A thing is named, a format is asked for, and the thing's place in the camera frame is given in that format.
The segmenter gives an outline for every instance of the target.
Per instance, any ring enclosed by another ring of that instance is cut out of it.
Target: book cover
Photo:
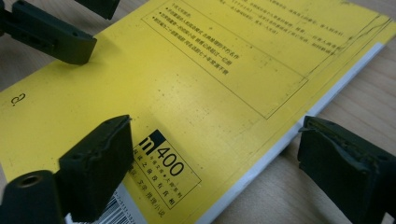
[[[339,0],[151,0],[96,36],[89,63],[0,93],[0,162],[8,180],[56,171],[129,114],[135,162],[115,199],[130,221],[208,222],[395,33]]]

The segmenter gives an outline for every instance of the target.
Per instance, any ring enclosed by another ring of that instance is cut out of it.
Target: black clip
[[[60,159],[60,170],[35,171],[12,180],[0,205],[0,223],[94,222],[132,168],[131,118],[108,119]]]
[[[305,117],[300,168],[353,223],[396,217],[396,157],[343,127]]]
[[[3,33],[72,64],[87,63],[96,44],[91,35],[22,0],[12,5],[12,13],[0,0],[0,35]]]

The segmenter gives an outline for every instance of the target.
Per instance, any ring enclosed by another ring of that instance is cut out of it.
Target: screw hole
[[[32,187],[33,185],[37,184],[40,182],[42,179],[41,175],[30,175],[26,178],[24,178],[18,185],[20,188],[29,188]]]

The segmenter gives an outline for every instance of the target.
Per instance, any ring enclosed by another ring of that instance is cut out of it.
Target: table surface
[[[121,0],[111,21],[74,1],[32,0],[48,13],[95,35],[148,0]],[[10,11],[14,1],[6,0]],[[396,20],[396,0],[352,0]],[[53,61],[9,35],[0,37],[0,91]],[[396,39],[318,115],[342,124],[396,155]],[[299,137],[273,161],[215,220],[215,223],[348,223],[341,211],[298,168]],[[0,167],[0,186],[5,184]],[[387,217],[384,222],[391,223]]]

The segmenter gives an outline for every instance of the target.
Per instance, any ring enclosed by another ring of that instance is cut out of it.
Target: black clamp
[[[396,217],[396,157],[343,127],[305,117],[298,160],[353,223]]]
[[[132,168],[130,117],[100,124],[60,159],[60,170],[35,171],[7,184],[0,223],[93,222]]]
[[[119,1],[77,0],[109,20],[113,17]],[[12,5],[12,13],[5,10],[4,2],[0,0],[0,36],[4,33],[71,64],[87,63],[96,44],[96,39],[91,35],[23,0]]]

